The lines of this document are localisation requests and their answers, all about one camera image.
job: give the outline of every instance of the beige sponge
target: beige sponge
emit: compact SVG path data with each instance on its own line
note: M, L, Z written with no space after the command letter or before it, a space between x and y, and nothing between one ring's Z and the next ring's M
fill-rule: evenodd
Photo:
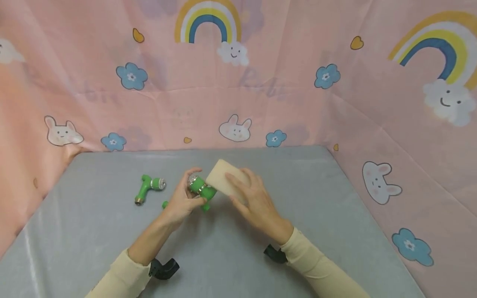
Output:
M239 199L242 204L245 204L246 201L243 198L241 192L232 185L227 178L225 177L225 173L230 173L237 177L238 180L242 181L245 185L250 186L249 177L244 174L241 170L237 169L233 165L229 164L223 159L219 159L215 164L212 171L210 171L209 176L206 179L206 184L212 186L216 190L226 194L226 195L234 195L237 199Z

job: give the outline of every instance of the rainbow print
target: rainbow print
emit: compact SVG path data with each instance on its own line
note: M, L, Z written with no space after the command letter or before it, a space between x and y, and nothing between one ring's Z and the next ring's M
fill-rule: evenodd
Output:
M222 41L241 41L239 13L230 0L189 0L177 17L174 32L176 42L194 43L197 28L205 22L218 26Z
M472 90L477 85L477 18L444 11L423 20L394 47L389 59L405 66L419 50L435 48L446 62L438 79Z

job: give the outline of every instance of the white cloud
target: white cloud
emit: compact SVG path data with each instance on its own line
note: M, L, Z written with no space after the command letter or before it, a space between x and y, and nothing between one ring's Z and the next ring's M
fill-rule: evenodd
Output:
M434 114L455 126L465 126L470 122L470 112L475 110L476 101L469 90L459 85L448 85L444 80L436 80L424 85L425 103L434 109Z
M220 48L217 49L217 54L222 57L224 63L232 63L233 66L239 64L247 66L249 59L247 57L247 48L238 41L228 43L223 41Z

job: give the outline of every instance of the green hose nozzle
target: green hose nozzle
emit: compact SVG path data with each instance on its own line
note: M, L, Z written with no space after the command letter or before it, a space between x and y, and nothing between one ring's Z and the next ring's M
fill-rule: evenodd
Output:
M144 203L149 189L163 190L166 187L166 181L163 178L151 179L151 176L144 174L141 176L141 180L143 180L141 189L139 189L139 193L134 199L134 203L138 206Z
M206 212L210 209L209 201L215 196L217 190L205 183L205 181L200 178L199 176L191 176L188 181L188 188L189 190L207 200L207 203L201 206L202 210ZM162 208L165 209L167 207L168 202L165 201L162 203Z

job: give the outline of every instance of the black clamp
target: black clamp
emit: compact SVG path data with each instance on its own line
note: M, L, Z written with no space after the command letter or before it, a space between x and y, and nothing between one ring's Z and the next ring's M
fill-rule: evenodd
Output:
M170 279L179 270L179 264L174 259L170 259L165 265L162 265L157 259L152 260L149 276L160 280Z
M267 246L267 248L265 249L263 253L267 255L275 263L285 264L286 262L288 262L288 259L285 253L282 252L281 249L279 250L274 249L271 244Z

